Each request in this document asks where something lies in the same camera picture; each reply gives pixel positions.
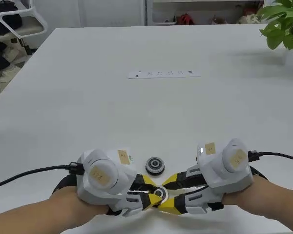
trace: power strip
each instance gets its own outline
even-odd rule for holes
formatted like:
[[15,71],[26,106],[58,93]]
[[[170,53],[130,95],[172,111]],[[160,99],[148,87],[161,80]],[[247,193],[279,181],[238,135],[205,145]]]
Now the power strip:
[[130,72],[128,79],[146,79],[146,78],[186,78],[201,77],[198,71],[135,71]]

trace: red object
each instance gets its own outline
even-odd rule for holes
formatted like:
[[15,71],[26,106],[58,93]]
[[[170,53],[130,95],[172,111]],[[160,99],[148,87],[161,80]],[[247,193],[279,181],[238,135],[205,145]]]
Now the red object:
[[188,14],[177,17],[177,25],[194,25],[194,22]]

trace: hand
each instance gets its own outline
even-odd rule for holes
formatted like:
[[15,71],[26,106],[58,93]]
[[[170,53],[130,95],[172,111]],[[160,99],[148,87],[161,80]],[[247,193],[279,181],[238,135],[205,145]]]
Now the hand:
[[107,206],[90,205],[77,197],[76,187],[64,187],[56,191],[49,199],[59,212],[60,219],[67,229],[79,227],[96,215],[106,214]]
[[281,205],[285,201],[285,190],[268,180],[253,176],[254,183],[241,192],[226,194],[223,197],[224,205],[237,205],[241,209],[266,218],[274,219],[281,211]]

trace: white table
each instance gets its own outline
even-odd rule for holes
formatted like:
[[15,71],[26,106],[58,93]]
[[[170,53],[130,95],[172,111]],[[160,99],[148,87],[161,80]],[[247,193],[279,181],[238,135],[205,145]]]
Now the white table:
[[[259,151],[293,155],[293,74],[271,51],[264,25],[57,29],[0,95],[0,181],[75,161],[92,148],[130,146],[138,170],[161,157],[162,183],[195,164],[198,141],[238,137]],[[134,70],[192,69],[201,78],[126,78]],[[293,189],[293,161],[252,163]],[[0,188],[0,212],[49,197],[66,171]],[[101,216],[68,233],[282,233],[237,207],[206,215],[155,210]]]

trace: bearing ring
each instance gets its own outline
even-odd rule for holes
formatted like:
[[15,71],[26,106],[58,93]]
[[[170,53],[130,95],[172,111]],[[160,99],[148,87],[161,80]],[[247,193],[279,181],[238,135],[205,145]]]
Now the bearing ring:
[[162,198],[162,201],[160,203],[156,204],[156,206],[154,206],[154,207],[158,207],[160,204],[162,204],[168,200],[168,191],[163,186],[158,186],[153,194],[158,195]]
[[159,157],[151,157],[146,162],[146,171],[153,176],[158,176],[165,169],[164,161]]

